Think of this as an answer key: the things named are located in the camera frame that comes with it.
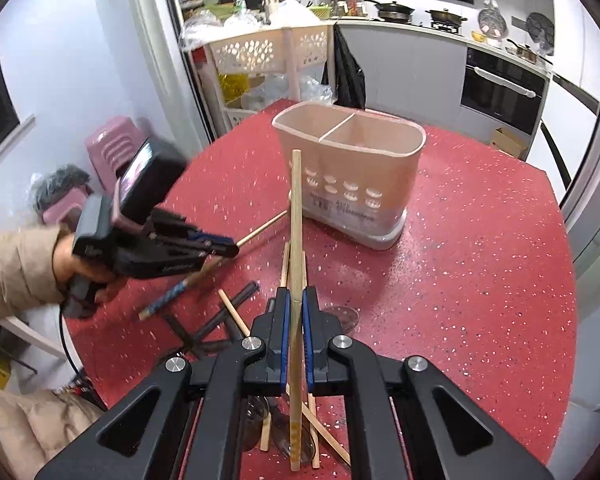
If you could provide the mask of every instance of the hand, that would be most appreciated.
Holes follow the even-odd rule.
[[[53,270],[58,286],[66,286],[74,274],[81,274],[97,283],[107,283],[96,293],[97,303],[106,303],[113,300],[126,285],[126,278],[116,276],[106,266],[96,262],[90,262],[75,256],[72,253],[74,246],[74,235],[61,238],[56,244],[53,256]]]

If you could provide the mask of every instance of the cooking pot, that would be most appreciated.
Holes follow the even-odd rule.
[[[535,52],[533,52],[528,45],[520,45],[517,44],[515,41],[507,38],[507,41],[509,41],[509,43],[513,43],[516,46],[516,56],[521,57],[522,59],[524,59],[525,61],[528,61],[531,64],[536,64],[536,61],[538,61],[538,58],[544,60],[545,62],[549,63],[549,64],[553,64],[551,61],[549,61],[547,58],[544,58],[542,56],[538,56],[538,54],[536,54]]]
[[[380,2],[376,2],[375,0],[365,0],[366,2],[371,2],[372,4],[376,4],[376,9],[378,9],[378,17],[383,18],[381,12],[396,12],[398,14],[403,14],[405,19],[408,19],[411,16],[411,13],[414,9],[411,7],[407,7],[406,5],[401,5],[398,2],[391,2],[390,4],[381,4]],[[394,18],[394,16],[384,16],[384,18]]]
[[[466,21],[466,18],[462,16],[458,16],[457,14],[453,14],[449,12],[449,9],[442,10],[427,10],[429,14],[431,14],[431,19],[436,22],[447,22],[455,25],[456,27],[460,27],[462,22]]]

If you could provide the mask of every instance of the cabinet door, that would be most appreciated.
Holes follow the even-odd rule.
[[[587,9],[584,15],[584,61],[580,86],[600,101],[600,29]]]
[[[531,164],[538,170],[543,170],[546,173],[549,183],[554,190],[556,202],[559,204],[563,199],[567,190],[562,182],[558,165],[555,162],[554,155],[549,149],[549,144],[546,142],[540,128],[536,132],[534,141],[531,143],[529,154],[526,156],[526,163]]]
[[[584,58],[584,15],[580,0],[554,0],[554,70],[580,86]]]
[[[368,108],[453,127],[464,81],[463,43],[400,28],[347,24],[341,30],[365,72]]]
[[[573,179],[589,147],[596,127],[596,115],[558,83],[551,81],[542,111],[542,122],[554,138],[569,176]]]

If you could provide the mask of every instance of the red speckled tabletop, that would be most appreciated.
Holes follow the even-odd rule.
[[[270,125],[288,103],[243,121],[191,163],[168,207],[200,227],[236,239],[286,208],[288,181]],[[571,255],[549,181],[490,147],[433,127],[402,237],[390,250],[359,246],[304,222],[308,281],[322,306],[360,313],[352,336],[393,358],[421,354],[455,381],[531,453],[547,462],[570,393],[576,315]],[[280,279],[288,218],[258,236],[171,311],[190,331],[249,280],[260,292],[240,308],[247,324],[264,311]],[[158,356],[179,346],[158,317],[137,313],[179,278],[133,282],[90,320],[68,320],[75,347],[110,406],[139,383]],[[220,329],[212,338],[224,338]],[[347,445],[340,398],[317,399],[318,418]],[[320,470],[349,475],[321,443]],[[241,478],[290,477],[274,446],[244,454]]]

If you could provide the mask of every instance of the cardboard box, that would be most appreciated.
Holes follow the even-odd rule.
[[[520,158],[526,146],[520,138],[503,126],[491,134],[491,146],[515,158]]]

